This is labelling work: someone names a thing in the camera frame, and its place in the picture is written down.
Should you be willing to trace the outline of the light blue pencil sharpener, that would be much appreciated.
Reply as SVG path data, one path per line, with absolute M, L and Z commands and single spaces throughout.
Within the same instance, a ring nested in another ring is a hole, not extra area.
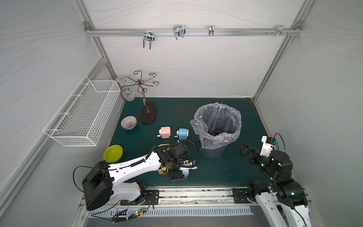
M 184 169 L 181 172 L 182 172 L 182 175 L 183 175 L 184 179 L 188 177 L 188 175 L 189 175 L 189 169 Z

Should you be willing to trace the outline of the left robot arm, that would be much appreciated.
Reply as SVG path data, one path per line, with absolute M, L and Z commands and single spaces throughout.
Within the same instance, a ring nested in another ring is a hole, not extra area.
M 90 171 L 78 188 L 84 194 L 87 211 L 99 209 L 111 201 L 143 203 L 147 197 L 143 183 L 127 181 L 148 172 L 161 171 L 173 181 L 185 179 L 190 170 L 198 168 L 185 143 L 187 140 L 157 145 L 136 159 L 113 164 L 100 161 L 88 167 Z

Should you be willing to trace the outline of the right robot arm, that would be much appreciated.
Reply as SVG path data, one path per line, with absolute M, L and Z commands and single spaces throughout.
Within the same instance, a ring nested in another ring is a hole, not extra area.
M 243 143 L 240 151 L 270 180 L 270 187 L 261 180 L 247 187 L 247 198 L 258 203 L 270 226 L 310 227 L 308 200 L 303 187 L 292 178 L 293 163 L 289 156 L 273 149 L 266 157 Z

